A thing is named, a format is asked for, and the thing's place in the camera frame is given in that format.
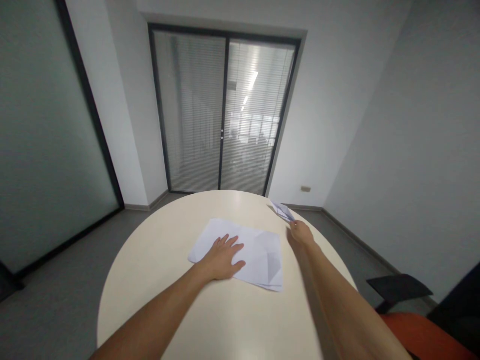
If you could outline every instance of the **table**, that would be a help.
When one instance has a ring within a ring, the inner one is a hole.
[[[178,199],[152,214],[118,253],[103,289],[98,314],[100,347],[148,301],[180,278],[187,257],[211,218],[278,233],[283,292],[237,279],[209,284],[180,325],[163,359],[322,359],[297,259],[287,241],[289,225],[270,200],[255,194],[218,190]],[[356,288],[344,262],[311,224],[315,241]]]

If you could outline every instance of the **black door frame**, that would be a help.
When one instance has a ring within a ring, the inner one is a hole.
[[[278,143],[280,139],[280,132],[284,123],[285,111],[287,108],[287,103],[290,96],[290,90],[292,88],[292,82],[294,79],[295,70],[297,68],[297,60],[300,52],[300,45],[302,44],[302,39],[300,38],[291,38],[291,37],[280,37],[280,36],[269,36],[269,35],[258,35],[244,32],[234,32],[234,31],[224,31],[224,30],[215,30],[208,28],[197,28],[197,27],[186,27],[186,26],[176,26],[176,25],[166,25],[159,23],[148,23],[148,35],[150,38],[150,52],[151,52],[151,61],[153,67],[153,78],[155,82],[156,90],[156,102],[158,105],[158,117],[160,119],[160,130],[161,130],[161,142],[163,148],[163,157],[165,160],[165,170],[166,170],[166,180],[168,184],[168,190],[174,194],[192,194],[191,192],[185,191],[175,191],[172,190],[172,182],[170,177],[170,163],[167,149],[167,136],[165,132],[165,119],[164,112],[162,108],[162,93],[160,88],[160,78],[159,71],[157,67],[157,50],[155,47],[155,31],[177,33],[177,34],[190,34],[190,35],[202,35],[216,38],[225,38],[225,67],[223,74],[223,104],[222,104],[222,115],[221,115],[221,134],[220,134],[220,166],[218,171],[218,189],[220,190],[222,185],[222,162],[223,162],[223,152],[224,152],[224,130],[225,130],[225,111],[227,103],[227,83],[228,83],[228,70],[229,70],[229,52],[230,52],[230,40],[247,40],[253,42],[262,42],[269,44],[283,44],[283,45],[293,45],[295,46],[295,53],[293,56],[293,61],[291,64],[290,75],[288,78],[288,83],[285,88],[285,93],[283,94],[283,103],[280,110],[280,119],[278,121],[278,129],[275,136],[275,144],[271,152],[270,164],[268,165],[268,171],[266,174],[265,186],[263,188],[263,196],[267,194],[267,188],[270,182],[270,176],[272,174],[272,167],[274,165],[275,156],[277,154]]]
[[[104,224],[106,221],[114,217],[116,214],[120,213],[122,210],[125,209],[124,199],[122,197],[122,192],[120,190],[119,181],[117,179],[117,174],[115,173],[114,163],[112,162],[112,157],[110,155],[109,147],[107,145],[107,140],[105,138],[105,134],[102,128],[102,123],[100,121],[99,112],[97,110],[97,106],[95,104],[94,95],[92,93],[92,88],[90,87],[89,78],[87,76],[87,70],[85,69],[84,62],[82,60],[82,55],[80,53],[79,44],[77,42],[77,38],[75,37],[74,27],[72,25],[72,20],[70,18],[69,10],[67,8],[67,4],[65,0],[54,0],[56,11],[58,17],[61,22],[63,34],[65,35],[65,39],[68,44],[68,49],[73,59],[73,64],[75,66],[76,73],[78,75],[78,79],[80,81],[81,89],[83,92],[83,96],[85,96],[85,101],[88,106],[88,111],[90,113],[93,127],[95,129],[96,137],[100,144],[101,152],[103,155],[103,159],[105,161],[108,175],[110,177],[111,185],[113,187],[113,191],[115,193],[116,200],[118,202],[118,209],[114,210],[110,214],[107,214],[103,218],[101,218],[96,223],[92,224],[82,232],[76,234],[74,237],[68,239],[60,246],[54,248],[40,259],[34,261],[30,265],[27,265],[17,273],[13,274],[5,265],[0,262],[0,273],[4,279],[6,279],[10,284],[12,284],[17,290],[23,289],[24,285],[22,283],[22,279],[24,279],[27,275],[31,274],[42,265],[56,257],[58,254],[65,251],[67,248],[75,244],[77,241],[85,237],[87,234],[91,233],[94,229],[98,228],[100,225]]]

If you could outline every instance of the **left hand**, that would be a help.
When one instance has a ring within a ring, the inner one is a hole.
[[[219,237],[213,243],[210,251],[198,263],[202,273],[209,281],[230,279],[246,264],[245,261],[239,261],[232,265],[234,255],[244,248],[244,244],[234,245],[239,239],[238,236],[227,241],[228,238],[228,234],[222,238]]]

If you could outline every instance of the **gray floor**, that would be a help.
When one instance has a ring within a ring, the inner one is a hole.
[[[169,194],[152,211],[181,198]],[[0,303],[0,359],[87,359],[96,349],[100,297],[117,253],[152,212],[125,210],[25,279],[26,288]],[[376,259],[318,212],[297,211],[342,257],[372,305],[381,298],[365,282],[390,275]],[[425,315],[421,300],[394,311]]]

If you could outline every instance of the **white paper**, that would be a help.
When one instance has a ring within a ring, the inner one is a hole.
[[[284,273],[280,236],[273,232],[254,229],[232,221],[213,218],[196,241],[188,256],[198,263],[210,251],[215,240],[229,234],[238,236],[236,244],[244,244],[233,257],[232,264],[245,261],[246,265],[233,277],[276,292],[283,291]]]
[[[283,205],[281,203],[278,203],[278,202],[275,202],[275,201],[272,201],[272,200],[270,200],[270,201],[271,201],[271,203],[273,205],[273,208],[275,209],[276,213],[278,214],[278,216],[280,216],[282,219],[287,220],[288,222],[295,221],[295,218],[292,215],[292,213],[290,212],[290,209],[288,207],[286,207],[285,205]]]

